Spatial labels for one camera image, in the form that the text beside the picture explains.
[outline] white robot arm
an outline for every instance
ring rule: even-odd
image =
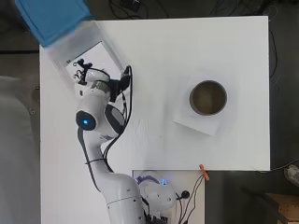
[[[113,88],[109,87],[107,76],[96,70],[89,74],[93,75],[94,82],[81,94],[76,122],[78,140],[93,183],[106,199],[111,224],[145,224],[146,217],[135,180],[129,175],[111,173],[101,149],[102,144],[122,133],[126,120],[116,107],[109,104]]]
[[[94,186],[102,192],[107,203],[111,224],[164,224],[157,217],[144,212],[135,180],[129,175],[114,174],[107,162],[107,152],[123,133],[132,111],[132,68],[127,66],[121,80],[110,79],[103,70],[92,68],[92,64],[79,60],[83,68],[79,71],[76,95],[80,99],[76,114],[78,140],[83,148]],[[111,102],[130,85],[130,112],[127,113],[125,97],[122,95],[124,111],[120,112]],[[109,141],[104,154],[101,146]]]

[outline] black cable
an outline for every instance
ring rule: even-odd
[[[195,190],[195,194],[194,194],[194,207],[193,207],[193,209],[190,211],[190,213],[188,214],[187,219],[186,219],[186,221],[184,222],[184,224],[187,224],[187,223],[188,223],[188,220],[189,220],[189,218],[190,218],[192,212],[193,212],[193,211],[195,210],[195,208],[196,208],[196,193],[197,193],[197,190],[198,190],[199,186],[201,185],[203,179],[204,179],[204,177],[201,179],[199,185],[197,186],[197,188],[196,188],[196,190]]]
[[[228,14],[228,17],[231,16],[234,12],[236,12],[236,10],[237,10],[238,8],[239,8],[239,6],[235,7],[234,10],[233,10],[230,14]]]
[[[148,207],[148,211],[149,211],[148,215],[149,215],[150,214],[150,204],[149,204],[149,202],[142,196],[141,196],[141,200]]]
[[[281,169],[287,168],[289,165],[292,165],[293,163],[296,163],[296,162],[298,162],[298,161],[299,161],[299,159],[294,160],[294,161],[291,161],[291,162],[289,162],[289,163],[286,164],[286,165],[280,166],[280,167],[275,168],[275,169],[270,170],[270,171],[259,171],[259,173],[261,173],[261,174],[268,174],[268,173],[271,173],[271,172],[274,172],[274,171],[277,171],[277,170],[281,170]]]
[[[186,205],[186,208],[185,208],[185,212],[184,212],[184,215],[183,215],[182,218],[181,218],[181,221],[182,221],[182,220],[185,218],[185,216],[186,216],[186,213],[187,213],[187,210],[188,210],[189,203],[190,203],[190,201],[191,201],[191,199],[192,199],[192,196],[193,196],[193,194],[194,194],[194,192],[195,192],[197,183],[198,183],[198,181],[200,180],[200,178],[205,178],[205,177],[204,177],[204,175],[200,175],[200,176],[198,177],[198,179],[196,180],[196,182],[195,182],[195,184],[194,184],[193,192],[192,192],[192,194],[191,194],[191,196],[190,196],[190,198],[189,198],[189,200],[188,200],[188,202],[187,202],[187,205]]]
[[[125,130],[125,128],[127,127],[128,125],[128,122],[131,118],[131,114],[132,114],[132,101],[133,101],[133,72],[132,72],[132,67],[130,65],[127,66],[127,68],[129,69],[129,73],[130,73],[130,76],[131,76],[131,80],[130,80],[130,109],[129,109],[129,115],[128,115],[128,119],[125,121],[123,127],[122,127],[122,130],[120,132],[120,134],[114,138],[110,143],[109,145],[106,147],[105,151],[104,151],[104,161],[105,161],[105,164],[106,164],[106,167],[107,169],[111,172],[111,173],[114,173],[112,168],[110,167],[109,165],[109,162],[108,162],[108,159],[107,159],[107,156],[108,156],[108,152],[110,151],[111,147],[113,146],[113,144],[121,137],[121,135],[123,134],[123,131]]]
[[[249,8],[250,4],[253,2],[253,0],[250,0],[247,4],[245,4],[243,2],[243,5],[245,5],[245,7],[243,8],[243,10],[241,11],[240,15],[242,16],[243,12],[246,10],[246,8]]]
[[[112,12],[112,14],[117,18],[117,19],[120,19],[120,20],[127,20],[127,19],[131,19],[133,20],[134,18],[138,18],[138,19],[141,19],[143,20],[142,17],[138,16],[138,15],[130,15],[126,10],[124,10],[122,7],[119,7],[118,5],[116,5],[114,2],[112,2],[112,0],[109,0],[108,1],[108,4],[109,4],[109,7],[110,7],[110,10]],[[118,9],[120,9],[123,13],[125,13],[127,16],[126,17],[120,17],[116,14],[116,12],[114,11],[114,8],[113,7],[116,7]]]
[[[11,27],[8,27],[6,30],[4,31],[0,31],[0,35],[5,35],[7,34],[8,32],[12,31],[12,28]]]
[[[144,3],[140,3],[140,5],[146,10],[146,19],[149,19],[149,9],[147,7],[147,5],[145,5]]]
[[[37,54],[39,50],[0,50],[0,54]]]
[[[272,36],[272,42],[273,42],[273,46],[274,46],[274,52],[275,52],[275,67],[274,67],[274,70],[270,76],[273,77],[273,75],[275,74],[275,72],[277,71],[277,68],[278,68],[278,50],[277,50],[277,45],[275,43],[275,39],[274,39],[274,35],[273,35],[273,32],[269,29],[270,31],[270,34]]]
[[[217,8],[222,4],[223,0],[218,0],[215,4],[215,6],[213,7],[213,9],[211,10],[211,12],[209,13],[209,15],[211,16],[212,14],[214,14],[214,16],[216,16],[217,13]]]
[[[160,0],[156,0],[156,2],[158,3],[158,5],[160,6],[161,10],[165,13],[165,16],[169,19],[169,14],[166,11],[165,7],[163,6],[162,2]]]
[[[95,178],[94,178],[94,175],[93,175],[93,168],[91,167],[91,162],[90,162],[90,158],[88,156],[88,153],[87,153],[87,150],[86,150],[86,147],[85,147],[85,142],[84,142],[84,138],[83,138],[83,129],[81,128],[78,128],[78,141],[80,142],[81,146],[82,146],[82,149],[83,149],[83,152],[84,152],[84,156],[85,156],[85,159],[86,159],[86,164],[88,166],[88,170],[90,172],[90,175],[91,175],[91,178],[92,178],[92,181],[93,181],[93,184],[95,186],[95,188],[99,191],[100,189],[97,187],[96,183],[95,183]]]
[[[180,197],[178,196],[177,194],[177,197],[178,197],[178,201],[179,201],[179,207],[180,207],[180,212],[179,212],[179,219],[178,219],[178,223],[181,221],[181,216],[182,216],[182,213],[183,213],[183,206],[181,204],[181,199]]]

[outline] wire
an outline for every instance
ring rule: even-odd
[[[91,178],[92,178],[92,181],[93,181],[93,184],[95,186],[95,188],[101,192],[101,190],[97,187],[96,185],[96,182],[95,182],[95,178],[94,178],[94,175],[93,175],[93,168],[91,166],[91,162],[90,162],[90,159],[89,159],[89,156],[88,156],[88,153],[87,153],[87,150],[86,150],[86,147],[85,147],[85,142],[84,142],[84,138],[83,138],[83,129],[81,128],[78,128],[78,141],[80,142],[82,148],[83,148],[83,152],[84,152],[84,156],[85,156],[85,159],[86,159],[86,164],[88,166],[88,170],[90,172],[90,175],[91,175]]]
[[[142,202],[144,203],[144,204],[146,204],[147,205],[147,207],[148,207],[148,215],[150,214],[150,204],[149,204],[149,202],[144,198],[144,197],[142,197],[141,196],[141,200],[142,200]]]
[[[222,3],[224,2],[224,0],[218,0],[214,6],[214,8],[211,10],[211,12],[209,13],[209,15],[211,16],[212,14],[214,14],[214,16],[216,16],[217,14],[217,9],[219,6],[222,5]]]
[[[269,14],[268,14],[268,16],[271,14],[271,7],[273,7],[274,9],[275,9],[275,11],[276,11],[276,14],[271,18],[271,19],[269,19],[269,21],[273,21],[274,20],[274,18],[278,15],[278,8],[276,7],[276,6],[270,6],[268,9],[269,9]]]
[[[141,19],[143,20],[142,17],[138,16],[138,15],[130,15],[126,10],[124,10],[122,7],[119,7],[118,5],[116,5],[114,2],[112,2],[112,0],[109,0],[109,7],[110,7],[110,10],[112,12],[112,14],[117,18],[117,19],[120,19],[120,20],[127,20],[127,19],[131,19],[133,20],[134,18],[138,18],[138,19]],[[124,14],[126,14],[127,16],[126,17],[120,17],[116,14],[116,12],[114,11],[114,8],[113,7],[116,7],[118,8],[119,10],[121,10]]]
[[[140,3],[140,5],[146,10],[146,19],[149,19],[149,9],[147,7],[147,5],[145,5],[144,3]]]
[[[271,173],[271,172],[274,172],[274,171],[277,171],[277,170],[284,169],[284,168],[288,167],[289,165],[292,165],[293,163],[296,163],[296,162],[298,162],[298,161],[299,161],[299,159],[294,160],[294,161],[291,161],[291,162],[289,162],[289,163],[286,164],[286,165],[280,166],[280,167],[275,168],[275,169],[270,170],[270,171],[258,171],[258,172],[261,173],[261,174],[268,174],[268,173]]]
[[[190,196],[190,198],[189,198],[189,200],[188,200],[188,202],[187,202],[187,205],[186,205],[186,208],[185,208],[185,212],[184,212],[184,215],[183,215],[182,218],[181,218],[181,221],[182,221],[182,220],[185,218],[185,216],[186,216],[186,213],[187,213],[187,210],[188,210],[189,203],[190,203],[190,201],[191,201],[191,199],[192,199],[192,196],[193,196],[193,194],[194,194],[194,192],[195,192],[197,183],[198,183],[198,181],[200,180],[200,178],[204,178],[204,175],[200,175],[200,176],[198,177],[198,179],[196,180],[196,182],[195,182],[195,184],[194,184],[193,192],[192,192],[192,194],[191,194],[191,196]]]
[[[198,190],[199,186],[201,185],[203,179],[204,179],[204,177],[201,179],[199,185],[197,186],[197,188],[196,188],[196,190],[195,190],[195,194],[194,194],[194,207],[193,207],[193,209],[191,210],[191,212],[188,214],[187,219],[186,219],[186,221],[185,221],[184,223],[188,223],[188,220],[189,220],[189,218],[190,218],[192,212],[193,212],[193,211],[195,210],[195,208],[196,208],[196,193],[197,193],[197,190]]]
[[[179,197],[179,195],[177,194],[177,197],[178,197],[178,201],[179,201],[179,207],[180,207],[180,212],[179,212],[179,219],[178,219],[178,223],[181,221],[181,216],[182,216],[182,213],[183,213],[183,206],[181,204],[181,199]]]
[[[230,13],[230,14],[228,14],[228,16],[231,16],[234,12],[236,12],[236,10],[239,8],[239,1],[237,0],[236,1],[236,7],[233,9],[233,11]]]
[[[108,159],[107,159],[107,156],[108,156],[108,152],[110,151],[111,147],[113,146],[113,144],[121,137],[121,135],[123,134],[123,131],[125,130],[125,128],[127,127],[128,125],[128,122],[131,118],[131,114],[132,114],[132,101],[133,101],[133,72],[132,72],[132,67],[130,65],[127,66],[127,68],[129,69],[129,73],[130,73],[130,76],[131,76],[131,80],[130,80],[130,109],[129,109],[129,115],[128,115],[128,119],[125,121],[123,127],[122,127],[122,130],[120,132],[120,134],[115,137],[110,143],[109,145],[106,147],[105,151],[104,151],[104,162],[105,162],[105,165],[107,167],[107,169],[111,172],[111,173],[114,173],[112,168],[110,167],[109,165],[109,162],[108,162]]]
[[[272,42],[273,42],[273,46],[274,46],[274,52],[275,52],[275,67],[274,67],[274,70],[270,76],[273,77],[273,75],[275,74],[275,72],[277,71],[277,68],[278,68],[278,50],[277,50],[277,45],[275,43],[275,39],[274,39],[274,35],[273,35],[273,32],[269,29],[270,31],[270,34],[272,36]]]
[[[169,19],[169,14],[166,11],[165,7],[163,6],[162,2],[160,0],[156,0],[156,2],[158,3],[158,5],[160,6],[161,10],[164,12],[165,16]]]

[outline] orange clip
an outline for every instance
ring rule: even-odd
[[[200,165],[199,165],[199,168],[202,170],[202,172],[203,172],[203,174],[204,174],[204,176],[205,176],[206,181],[209,181],[209,176],[208,176],[208,174],[207,174],[207,172],[206,172],[206,170],[205,170],[204,165],[200,164]]]

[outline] table surface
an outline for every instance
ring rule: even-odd
[[[197,170],[200,163],[212,170],[269,169],[266,17],[102,25],[134,69],[132,118],[109,153],[116,172]],[[196,69],[232,76],[237,91],[235,111],[215,137],[172,121],[179,80]],[[42,223],[108,223],[78,143],[77,104],[43,49],[40,83]]]
[[[267,17],[103,24],[135,83],[130,124],[109,152],[112,166],[126,158],[122,170],[270,168]],[[215,136],[173,121],[182,83],[194,73],[227,84]]]

